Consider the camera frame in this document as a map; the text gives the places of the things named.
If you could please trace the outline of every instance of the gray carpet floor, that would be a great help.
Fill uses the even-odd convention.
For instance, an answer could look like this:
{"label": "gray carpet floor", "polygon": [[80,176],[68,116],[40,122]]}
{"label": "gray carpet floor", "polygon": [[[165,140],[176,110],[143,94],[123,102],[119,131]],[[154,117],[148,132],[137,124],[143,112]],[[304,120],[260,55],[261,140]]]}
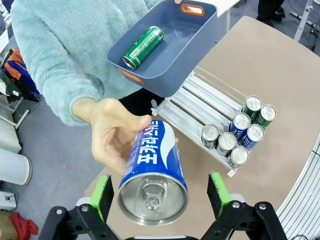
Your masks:
{"label": "gray carpet floor", "polygon": [[[275,23],[277,30],[293,38],[299,21],[289,12],[293,8],[303,13],[307,0],[285,0],[283,8],[286,18]],[[231,10],[231,25],[242,16],[255,18],[258,0],[248,0],[239,8]],[[320,7],[314,6],[309,19],[319,22]],[[225,34],[225,17],[218,19],[217,41]],[[316,38],[305,27],[300,42],[306,47],[315,44]],[[27,186],[6,184],[17,195],[17,212],[22,217],[33,220],[41,229],[49,210],[53,206],[72,209],[84,190],[103,169],[91,153],[91,129],[87,127],[69,127],[64,125],[48,107],[44,99],[25,118],[18,130],[23,143],[22,154],[32,161],[33,176]]]}

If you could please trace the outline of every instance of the light blue fleece sweater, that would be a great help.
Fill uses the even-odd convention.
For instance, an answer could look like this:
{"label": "light blue fleece sweater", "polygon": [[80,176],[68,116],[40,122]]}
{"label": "light blue fleece sweater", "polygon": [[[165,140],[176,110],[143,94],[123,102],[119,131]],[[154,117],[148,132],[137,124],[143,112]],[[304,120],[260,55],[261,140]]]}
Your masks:
{"label": "light blue fleece sweater", "polygon": [[15,0],[13,33],[47,104],[70,126],[79,98],[123,98],[141,87],[107,63],[112,45],[161,0]]}

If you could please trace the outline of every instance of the can dispenser rack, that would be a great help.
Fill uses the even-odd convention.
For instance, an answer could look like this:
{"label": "can dispenser rack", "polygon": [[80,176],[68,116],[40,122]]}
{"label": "can dispenser rack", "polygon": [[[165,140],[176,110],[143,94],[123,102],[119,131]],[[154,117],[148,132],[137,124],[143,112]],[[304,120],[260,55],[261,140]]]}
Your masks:
{"label": "can dispenser rack", "polygon": [[220,134],[228,132],[233,117],[241,112],[246,98],[219,78],[196,67],[173,96],[167,97],[159,106],[154,106],[152,114],[159,114],[215,157],[229,169],[228,176],[232,177],[238,167],[231,166],[228,158],[219,155],[215,149],[204,146],[202,128],[213,124],[218,127]]}

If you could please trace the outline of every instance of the table surface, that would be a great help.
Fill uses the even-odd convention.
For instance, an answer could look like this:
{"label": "table surface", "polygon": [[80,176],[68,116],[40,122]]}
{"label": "table surface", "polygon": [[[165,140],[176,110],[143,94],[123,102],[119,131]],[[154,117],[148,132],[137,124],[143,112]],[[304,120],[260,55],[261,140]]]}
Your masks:
{"label": "table surface", "polygon": [[[122,238],[181,233],[200,238],[214,221],[207,197],[208,173],[212,171],[220,172],[229,193],[243,195],[249,205],[268,201],[277,209],[294,185],[320,130],[319,66],[320,58],[301,44],[253,18],[243,17],[199,67],[243,94],[258,95],[264,104],[274,105],[277,117],[263,141],[250,153],[249,162],[230,178],[222,164],[176,130],[189,191],[186,213],[167,226],[138,226],[121,213],[115,197],[108,223]],[[117,196],[120,176],[107,168],[101,174],[112,175]],[[86,196],[90,196],[95,183],[85,191]],[[247,238],[236,234],[236,239]]]}
{"label": "table surface", "polygon": [[227,10],[232,8],[240,0],[198,0],[198,1],[215,5],[218,10],[217,17],[220,17],[222,14],[224,14]]}

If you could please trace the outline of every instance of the gray plastic bin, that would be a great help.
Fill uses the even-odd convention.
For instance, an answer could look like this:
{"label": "gray plastic bin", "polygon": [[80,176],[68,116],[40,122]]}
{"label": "gray plastic bin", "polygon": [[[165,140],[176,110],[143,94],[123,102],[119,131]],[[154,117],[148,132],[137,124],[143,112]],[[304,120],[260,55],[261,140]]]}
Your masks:
{"label": "gray plastic bin", "polygon": [[[172,96],[216,40],[217,8],[208,3],[164,0],[132,26],[109,50],[108,61],[130,81],[157,94]],[[149,27],[163,30],[164,39],[135,70],[122,56]]]}

